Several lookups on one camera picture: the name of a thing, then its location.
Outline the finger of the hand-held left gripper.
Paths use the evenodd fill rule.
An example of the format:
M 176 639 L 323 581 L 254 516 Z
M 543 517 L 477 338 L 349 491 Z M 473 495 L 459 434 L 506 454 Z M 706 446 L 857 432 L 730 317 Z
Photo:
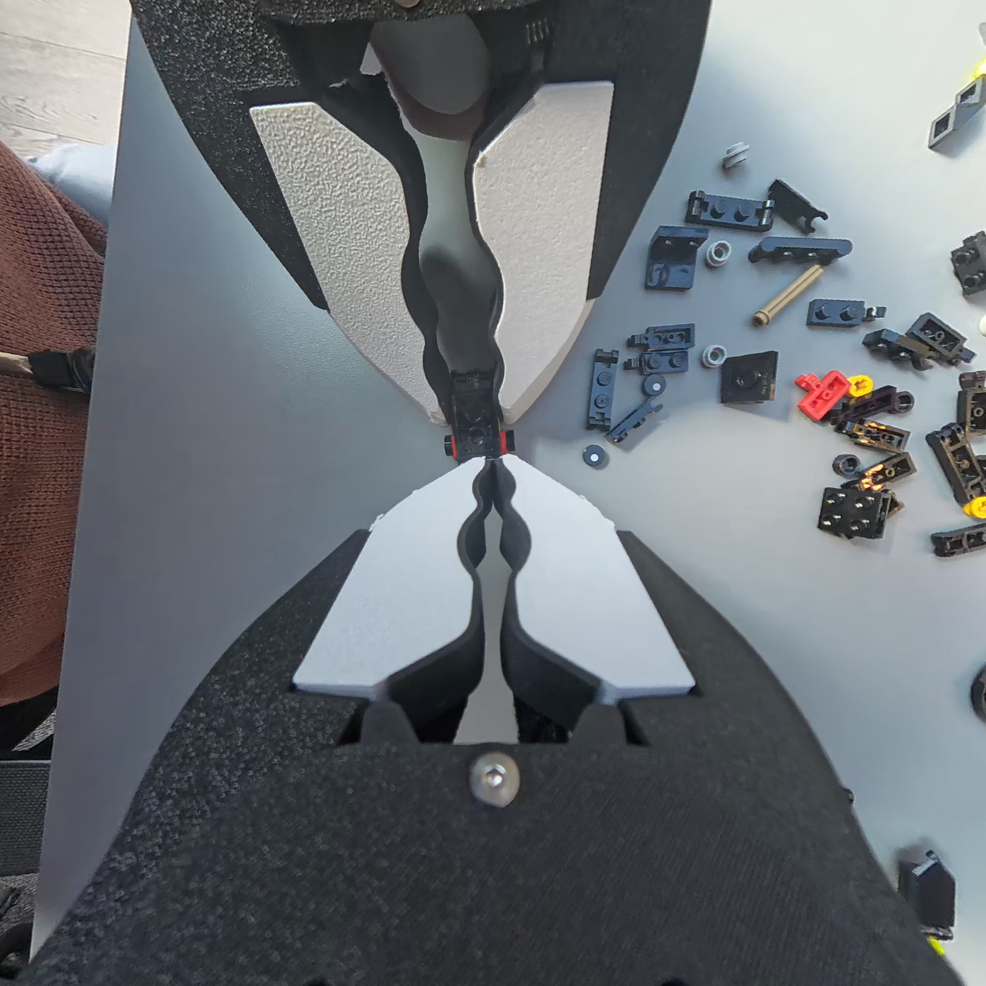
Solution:
M 613 91 L 611 81 L 541 86 L 472 165 L 475 227 L 501 281 L 492 329 L 508 423 L 542 394 L 595 303 L 589 279 Z
M 329 314 L 370 365 L 446 424 L 402 283 L 411 226 L 399 173 L 312 102 L 253 106 L 250 116 Z

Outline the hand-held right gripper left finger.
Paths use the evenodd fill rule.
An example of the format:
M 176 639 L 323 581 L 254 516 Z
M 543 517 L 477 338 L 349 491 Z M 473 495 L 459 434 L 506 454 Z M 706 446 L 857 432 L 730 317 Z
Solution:
M 491 462 L 471 459 L 414 491 L 368 538 L 293 676 L 301 691 L 400 705 L 461 705 L 485 636 L 477 567 Z

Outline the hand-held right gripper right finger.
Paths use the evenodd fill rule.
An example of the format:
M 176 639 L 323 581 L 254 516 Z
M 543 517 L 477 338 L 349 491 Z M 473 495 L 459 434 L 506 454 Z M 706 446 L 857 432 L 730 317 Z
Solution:
M 496 470 L 511 568 L 501 657 L 514 697 L 617 705 L 688 693 L 695 679 L 615 524 L 514 454 Z

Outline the small black toy brick car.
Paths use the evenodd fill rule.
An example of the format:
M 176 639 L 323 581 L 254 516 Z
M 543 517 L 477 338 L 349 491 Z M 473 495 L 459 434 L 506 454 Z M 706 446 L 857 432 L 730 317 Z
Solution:
M 515 451 L 515 435 L 503 426 L 495 384 L 494 371 L 450 373 L 451 431 L 445 451 L 457 463 Z

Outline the grey desk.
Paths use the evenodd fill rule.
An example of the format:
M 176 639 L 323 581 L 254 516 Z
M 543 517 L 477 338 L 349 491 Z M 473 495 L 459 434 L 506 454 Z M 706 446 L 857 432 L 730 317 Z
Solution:
M 760 410 L 703 376 L 606 470 L 581 462 L 585 345 L 658 308 L 640 276 L 672 195 L 728 144 L 743 178 L 787 177 L 850 223 L 855 281 L 906 324 L 932 311 L 977 336 L 947 262 L 984 227 L 984 134 L 926 149 L 935 92 L 982 49 L 980 2 L 718 2 L 668 165 L 558 377 L 521 421 L 526 458 L 672 566 L 766 659 L 844 784 L 882 865 L 927 842 L 957 880 L 955 942 L 984 984 L 984 552 L 945 561 L 962 524 L 925 444 L 955 377 L 923 376 L 922 463 L 884 540 L 816 529 L 833 438 L 795 416 L 791 379 L 837 365 L 791 314 L 783 382 Z M 135 24 L 118 135 L 100 357 L 76 539 L 35 946 L 102 860 L 183 702 L 220 655 L 355 528 L 444 470 L 440 432 L 371 369 L 282 268 L 194 148 Z

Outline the pale blue cloth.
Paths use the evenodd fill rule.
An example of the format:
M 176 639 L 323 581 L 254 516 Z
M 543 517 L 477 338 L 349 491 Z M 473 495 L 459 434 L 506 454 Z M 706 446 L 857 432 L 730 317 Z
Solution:
M 117 144 L 66 143 L 27 161 L 43 179 L 108 228 Z

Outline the tan toy bar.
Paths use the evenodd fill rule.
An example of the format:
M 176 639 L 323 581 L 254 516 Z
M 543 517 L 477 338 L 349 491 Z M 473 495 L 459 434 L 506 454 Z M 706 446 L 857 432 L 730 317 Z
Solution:
M 807 267 L 794 281 L 782 289 L 774 298 L 766 302 L 752 316 L 751 323 L 756 327 L 766 327 L 789 304 L 794 302 L 804 291 L 818 282 L 825 272 L 825 267 L 815 264 Z

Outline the pile of dark toy bricks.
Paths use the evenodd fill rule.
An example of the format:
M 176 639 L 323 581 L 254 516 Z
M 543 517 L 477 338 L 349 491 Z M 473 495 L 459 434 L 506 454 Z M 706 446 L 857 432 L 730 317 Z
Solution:
M 765 233 L 747 254 L 753 264 L 791 263 L 804 271 L 821 264 L 827 269 L 853 250 L 851 240 L 814 234 L 816 220 L 827 219 L 825 211 L 781 179 L 771 183 L 763 199 L 691 191 L 684 223 L 660 225 L 649 244 L 644 287 L 649 291 L 690 289 L 699 249 L 711 243 L 713 228 Z M 596 350 L 585 427 L 600 432 L 613 445 L 623 442 L 660 411 L 659 399 L 667 389 L 668 377 L 689 370 L 696 344 L 696 325 L 687 323 L 647 327 L 628 336 L 625 345 L 633 353 L 624 361 L 618 349 Z M 935 366 L 962 368 L 977 357 L 968 338 L 933 313 L 920 314 L 903 332 L 879 327 L 864 335 L 861 344 L 868 352 L 906 364 L 916 373 Z M 774 350 L 729 355 L 720 368 L 711 370 L 719 373 L 721 404 L 762 404 L 775 397 L 780 355 Z M 972 498 L 984 495 L 984 456 L 975 449 L 977 441 L 984 441 L 984 371 L 960 373 L 957 386 L 954 418 L 930 431 L 926 441 L 962 509 Z M 907 450 L 909 431 L 882 418 L 906 414 L 914 404 L 912 392 L 875 384 L 873 392 L 860 399 L 847 395 L 817 423 L 831 426 L 858 448 L 884 454 L 870 466 L 853 453 L 833 460 L 832 470 L 843 481 L 822 493 L 819 530 L 844 539 L 876 540 L 884 535 L 889 519 L 903 508 L 894 487 L 917 469 Z M 934 553 L 952 558 L 984 549 L 984 521 L 974 521 L 953 532 L 932 534 Z

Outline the red clip brick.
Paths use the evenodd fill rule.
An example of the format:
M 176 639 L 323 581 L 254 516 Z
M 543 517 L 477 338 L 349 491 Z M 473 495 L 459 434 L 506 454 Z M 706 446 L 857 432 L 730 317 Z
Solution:
M 808 419 L 820 423 L 849 394 L 851 382 L 840 371 L 829 371 L 819 378 L 814 374 L 798 376 L 795 385 L 805 395 L 797 404 Z

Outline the person's brown sweater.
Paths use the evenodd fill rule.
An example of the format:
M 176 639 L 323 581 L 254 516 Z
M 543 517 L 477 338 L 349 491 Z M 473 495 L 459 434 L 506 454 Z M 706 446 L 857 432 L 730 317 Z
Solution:
M 97 339 L 105 228 L 1 148 L 1 349 L 69 352 Z M 1 704 L 60 677 L 88 402 L 1 381 Z

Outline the red yellow black brick model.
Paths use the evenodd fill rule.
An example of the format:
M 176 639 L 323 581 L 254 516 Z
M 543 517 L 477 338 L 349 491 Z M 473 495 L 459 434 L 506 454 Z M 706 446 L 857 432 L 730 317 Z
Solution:
M 956 883 L 939 856 L 904 852 L 896 860 L 897 890 L 913 911 L 932 949 L 945 955 L 944 944 L 954 938 Z

